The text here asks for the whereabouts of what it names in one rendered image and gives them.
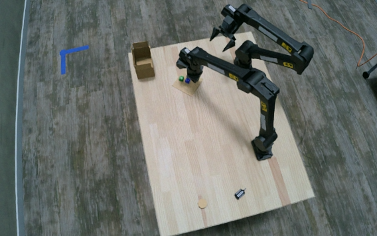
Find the brown cardboard box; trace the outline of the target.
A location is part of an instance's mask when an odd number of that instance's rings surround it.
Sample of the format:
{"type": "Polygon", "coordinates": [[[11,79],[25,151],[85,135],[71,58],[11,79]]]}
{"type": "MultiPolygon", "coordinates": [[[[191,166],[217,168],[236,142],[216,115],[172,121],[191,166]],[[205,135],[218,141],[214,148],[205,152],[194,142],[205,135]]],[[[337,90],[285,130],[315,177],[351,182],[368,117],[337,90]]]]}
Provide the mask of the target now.
{"type": "Polygon", "coordinates": [[[151,57],[151,49],[148,46],[147,41],[143,42],[136,42],[132,43],[133,49],[131,47],[132,58],[135,60],[133,62],[133,66],[135,68],[135,72],[137,74],[137,78],[151,78],[155,77],[154,69],[153,69],[153,62],[151,57]],[[133,55],[134,52],[134,55],[133,55]],[[138,65],[139,64],[139,65],[138,65]]]}

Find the beige mat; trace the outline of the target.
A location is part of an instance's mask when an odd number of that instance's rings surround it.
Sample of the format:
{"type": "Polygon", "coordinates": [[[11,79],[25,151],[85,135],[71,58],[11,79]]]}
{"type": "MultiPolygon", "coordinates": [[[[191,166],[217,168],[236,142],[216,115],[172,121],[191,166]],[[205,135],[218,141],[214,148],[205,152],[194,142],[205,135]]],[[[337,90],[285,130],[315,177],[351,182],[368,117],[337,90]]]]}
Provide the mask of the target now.
{"type": "Polygon", "coordinates": [[[192,82],[192,80],[190,80],[189,84],[186,83],[185,80],[187,78],[187,71],[185,69],[181,72],[180,76],[176,79],[172,86],[192,97],[199,85],[201,84],[201,82],[203,81],[203,79],[200,78],[199,81],[196,83],[192,82]],[[184,76],[183,82],[179,81],[180,76],[184,76]]]}

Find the tan round disc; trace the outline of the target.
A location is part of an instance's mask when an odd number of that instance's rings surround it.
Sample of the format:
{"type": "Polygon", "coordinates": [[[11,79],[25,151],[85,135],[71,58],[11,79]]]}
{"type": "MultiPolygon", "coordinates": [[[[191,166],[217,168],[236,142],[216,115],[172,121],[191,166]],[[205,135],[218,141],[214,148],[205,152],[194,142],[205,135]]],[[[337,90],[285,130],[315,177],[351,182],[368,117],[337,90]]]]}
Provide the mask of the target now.
{"type": "Polygon", "coordinates": [[[204,208],[204,207],[206,207],[206,205],[207,205],[207,201],[206,201],[205,199],[200,199],[200,200],[198,201],[198,206],[199,206],[200,208],[204,208]]]}

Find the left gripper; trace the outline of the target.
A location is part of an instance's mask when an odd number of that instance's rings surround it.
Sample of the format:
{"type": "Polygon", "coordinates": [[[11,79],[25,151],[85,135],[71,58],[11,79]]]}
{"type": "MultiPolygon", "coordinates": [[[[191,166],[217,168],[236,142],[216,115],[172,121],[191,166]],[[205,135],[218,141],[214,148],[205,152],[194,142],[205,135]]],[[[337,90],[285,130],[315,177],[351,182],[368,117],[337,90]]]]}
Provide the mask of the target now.
{"type": "Polygon", "coordinates": [[[192,82],[194,82],[194,83],[198,82],[199,79],[200,79],[200,76],[203,73],[203,71],[202,71],[203,68],[204,68],[204,66],[200,66],[200,69],[198,69],[198,70],[192,70],[193,76],[187,74],[187,78],[191,79],[192,82]]]}

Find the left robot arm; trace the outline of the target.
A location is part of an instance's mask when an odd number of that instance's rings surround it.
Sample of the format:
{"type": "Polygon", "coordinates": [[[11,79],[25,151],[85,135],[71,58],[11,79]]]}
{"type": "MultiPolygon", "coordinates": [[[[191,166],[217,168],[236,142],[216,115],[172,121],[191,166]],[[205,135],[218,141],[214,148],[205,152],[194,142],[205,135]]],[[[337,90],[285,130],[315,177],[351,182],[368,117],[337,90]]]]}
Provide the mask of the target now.
{"type": "Polygon", "coordinates": [[[231,64],[195,47],[191,51],[184,47],[179,52],[176,62],[179,69],[187,69],[187,74],[193,76],[192,70],[206,66],[234,81],[239,90],[255,95],[260,99],[260,131],[259,136],[252,141],[258,160],[273,156],[273,142],[278,138],[273,127],[275,100],[279,88],[267,78],[265,72],[253,67],[251,70],[231,64]],[[189,64],[190,63],[190,64],[189,64]],[[257,140],[256,140],[257,139],[257,140]]]}

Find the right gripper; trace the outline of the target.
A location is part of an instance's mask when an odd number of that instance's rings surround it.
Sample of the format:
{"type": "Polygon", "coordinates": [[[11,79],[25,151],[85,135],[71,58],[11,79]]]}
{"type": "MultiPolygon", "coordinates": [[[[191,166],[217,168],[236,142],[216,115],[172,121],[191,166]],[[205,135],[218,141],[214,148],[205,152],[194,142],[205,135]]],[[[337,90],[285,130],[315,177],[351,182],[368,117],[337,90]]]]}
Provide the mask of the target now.
{"type": "Polygon", "coordinates": [[[231,39],[229,41],[229,43],[225,46],[225,48],[223,49],[223,52],[226,51],[227,49],[229,48],[232,48],[235,46],[235,36],[230,33],[229,31],[227,31],[224,27],[222,27],[221,25],[219,26],[220,28],[220,31],[218,30],[218,28],[213,28],[213,31],[212,31],[212,36],[210,37],[210,42],[220,33],[222,34],[223,36],[225,36],[226,38],[228,37],[229,39],[231,39]]]}

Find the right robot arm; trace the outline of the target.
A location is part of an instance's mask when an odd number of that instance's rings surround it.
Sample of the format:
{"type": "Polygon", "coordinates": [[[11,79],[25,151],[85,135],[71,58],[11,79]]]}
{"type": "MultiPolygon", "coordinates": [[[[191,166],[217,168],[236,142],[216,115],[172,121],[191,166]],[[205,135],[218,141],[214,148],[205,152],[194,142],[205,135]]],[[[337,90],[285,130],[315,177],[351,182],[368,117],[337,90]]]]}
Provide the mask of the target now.
{"type": "Polygon", "coordinates": [[[294,40],[282,30],[258,15],[257,12],[247,4],[242,4],[238,8],[234,8],[230,4],[227,4],[227,6],[223,8],[221,15],[225,17],[222,26],[230,33],[235,34],[240,26],[243,23],[246,23],[272,39],[282,48],[286,49],[291,55],[266,50],[258,47],[258,45],[254,44],[251,40],[246,40],[235,51],[236,64],[241,68],[251,70],[253,68],[252,59],[259,59],[291,68],[292,70],[295,70],[297,74],[301,75],[314,55],[314,49],[312,46],[305,41],[301,43],[294,40]],[[301,50],[300,53],[298,53],[299,50],[301,50]]]}

